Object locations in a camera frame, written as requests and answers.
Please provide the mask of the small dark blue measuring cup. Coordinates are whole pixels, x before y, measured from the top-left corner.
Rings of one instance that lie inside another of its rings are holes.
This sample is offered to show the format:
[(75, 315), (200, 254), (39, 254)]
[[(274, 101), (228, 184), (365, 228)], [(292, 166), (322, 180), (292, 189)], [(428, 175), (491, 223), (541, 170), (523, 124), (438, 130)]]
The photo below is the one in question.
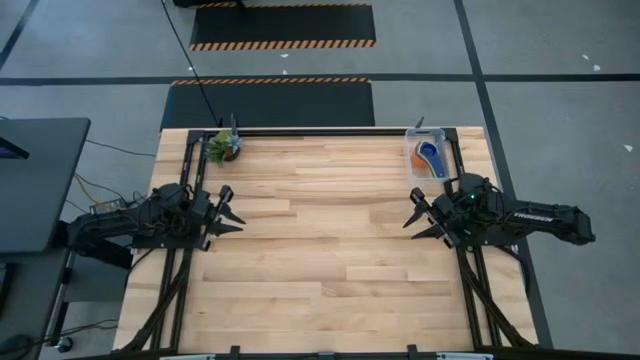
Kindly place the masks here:
[(448, 175), (446, 164), (441, 156), (439, 148), (431, 142), (421, 141), (425, 143), (425, 156), (428, 158), (433, 169), (434, 178), (445, 178)]

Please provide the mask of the orange measuring cup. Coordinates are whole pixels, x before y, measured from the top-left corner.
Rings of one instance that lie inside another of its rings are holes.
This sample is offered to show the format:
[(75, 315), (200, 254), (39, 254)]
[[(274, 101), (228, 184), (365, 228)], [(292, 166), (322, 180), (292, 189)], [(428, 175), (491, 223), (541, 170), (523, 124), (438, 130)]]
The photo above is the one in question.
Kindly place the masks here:
[(411, 169), (416, 177), (432, 178), (433, 169), (426, 156), (420, 151), (414, 150), (410, 157)]

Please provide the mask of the black mat with hazard stripe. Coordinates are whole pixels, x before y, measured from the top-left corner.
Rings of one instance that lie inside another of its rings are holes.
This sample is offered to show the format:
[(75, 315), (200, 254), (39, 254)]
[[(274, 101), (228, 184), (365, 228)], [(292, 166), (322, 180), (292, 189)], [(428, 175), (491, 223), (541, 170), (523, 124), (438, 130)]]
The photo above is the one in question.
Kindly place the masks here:
[(370, 127), (372, 84), (365, 77), (258, 77), (179, 80), (169, 89), (163, 129)]
[(200, 5), (191, 51), (370, 48), (376, 45), (369, 4)]

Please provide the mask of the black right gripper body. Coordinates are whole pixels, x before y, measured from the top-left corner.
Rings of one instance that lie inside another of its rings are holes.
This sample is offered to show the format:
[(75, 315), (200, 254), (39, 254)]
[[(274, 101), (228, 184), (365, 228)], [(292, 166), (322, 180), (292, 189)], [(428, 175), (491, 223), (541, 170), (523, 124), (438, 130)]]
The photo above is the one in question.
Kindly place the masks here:
[(432, 225), (440, 225), (446, 232), (442, 238), (448, 248), (464, 247), (465, 216), (468, 210), (458, 210), (457, 206), (471, 197), (464, 191), (445, 192), (429, 203), (425, 194), (418, 188), (413, 188), (409, 198), (414, 203), (414, 208), (426, 208), (428, 222)]

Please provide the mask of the black desk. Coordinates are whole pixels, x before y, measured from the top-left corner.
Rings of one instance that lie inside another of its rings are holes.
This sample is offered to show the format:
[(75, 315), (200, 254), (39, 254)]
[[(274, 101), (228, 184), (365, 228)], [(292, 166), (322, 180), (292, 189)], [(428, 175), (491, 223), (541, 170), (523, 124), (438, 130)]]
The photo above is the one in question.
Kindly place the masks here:
[(0, 159), (0, 254), (51, 246), (90, 126), (87, 118), (0, 120), (0, 137), (30, 153)]

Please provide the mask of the black stand beam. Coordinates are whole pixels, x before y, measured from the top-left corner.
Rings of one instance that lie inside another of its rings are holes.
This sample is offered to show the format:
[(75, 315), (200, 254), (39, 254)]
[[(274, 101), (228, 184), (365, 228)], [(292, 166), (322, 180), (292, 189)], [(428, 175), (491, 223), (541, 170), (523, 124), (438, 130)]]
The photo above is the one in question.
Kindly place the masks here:
[(81, 231), (80, 226), (64, 221), (55, 225), (51, 247), (65, 248), (79, 256), (127, 270), (130, 269), (133, 258), (126, 247), (107, 240), (105, 235)]

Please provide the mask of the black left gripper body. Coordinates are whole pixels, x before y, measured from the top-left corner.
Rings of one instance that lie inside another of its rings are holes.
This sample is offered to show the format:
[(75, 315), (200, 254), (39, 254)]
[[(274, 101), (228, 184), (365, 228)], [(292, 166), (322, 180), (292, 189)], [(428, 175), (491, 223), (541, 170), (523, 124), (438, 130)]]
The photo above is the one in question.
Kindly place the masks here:
[(193, 219), (196, 222), (197, 229), (199, 230), (199, 239), (195, 244), (195, 248), (201, 251), (208, 251), (212, 243), (211, 235), (209, 233), (209, 225), (214, 223), (223, 223), (225, 218), (218, 214), (218, 204), (221, 202), (231, 202), (233, 198), (233, 191), (230, 186), (223, 185), (218, 194), (219, 199), (216, 204), (210, 201), (211, 194), (204, 190), (198, 190), (195, 193), (194, 203), (191, 208)]

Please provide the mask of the black power strip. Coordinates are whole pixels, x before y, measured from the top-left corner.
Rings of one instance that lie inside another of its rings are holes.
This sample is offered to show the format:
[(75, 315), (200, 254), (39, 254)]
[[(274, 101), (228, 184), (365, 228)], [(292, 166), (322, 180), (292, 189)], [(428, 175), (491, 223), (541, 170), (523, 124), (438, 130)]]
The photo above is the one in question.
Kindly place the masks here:
[(110, 200), (103, 203), (91, 205), (89, 207), (89, 211), (91, 214), (103, 214), (103, 213), (109, 213), (109, 212), (122, 210), (126, 208), (127, 208), (127, 203), (125, 201), (123, 201), (122, 199), (115, 199), (115, 200)]

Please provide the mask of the clear plastic basket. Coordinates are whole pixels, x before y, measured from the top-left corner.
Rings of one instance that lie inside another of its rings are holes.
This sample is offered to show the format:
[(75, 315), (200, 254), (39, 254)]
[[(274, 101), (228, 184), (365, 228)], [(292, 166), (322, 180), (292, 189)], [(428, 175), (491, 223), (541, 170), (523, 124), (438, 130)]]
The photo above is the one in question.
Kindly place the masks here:
[[(428, 141), (436, 145), (441, 153), (441, 156), (446, 164), (448, 175), (445, 178), (422, 178), (416, 177), (411, 169), (410, 157), (414, 151), (414, 147), (418, 142)], [(446, 136), (445, 132), (441, 128), (410, 128), (405, 132), (404, 137), (404, 154), (407, 173), (410, 179), (417, 182), (426, 181), (444, 181), (449, 178), (449, 168), (447, 162), (447, 155), (445, 150)]]

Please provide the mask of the black monitor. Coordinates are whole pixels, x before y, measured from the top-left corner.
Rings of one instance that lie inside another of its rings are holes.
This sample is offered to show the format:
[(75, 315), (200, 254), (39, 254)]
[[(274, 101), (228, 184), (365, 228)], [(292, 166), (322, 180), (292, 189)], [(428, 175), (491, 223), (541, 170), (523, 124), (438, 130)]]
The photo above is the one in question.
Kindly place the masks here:
[(26, 160), (30, 157), (30, 153), (23, 148), (15, 145), (9, 140), (0, 137), (0, 159), (21, 159)]

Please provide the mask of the small potted green plant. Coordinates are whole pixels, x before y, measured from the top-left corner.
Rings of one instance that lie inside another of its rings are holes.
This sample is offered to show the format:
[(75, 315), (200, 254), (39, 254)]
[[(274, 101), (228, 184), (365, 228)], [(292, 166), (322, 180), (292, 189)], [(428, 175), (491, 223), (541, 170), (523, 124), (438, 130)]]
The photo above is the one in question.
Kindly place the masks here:
[(239, 156), (242, 146), (243, 139), (235, 130), (222, 130), (206, 143), (205, 157), (222, 167)]

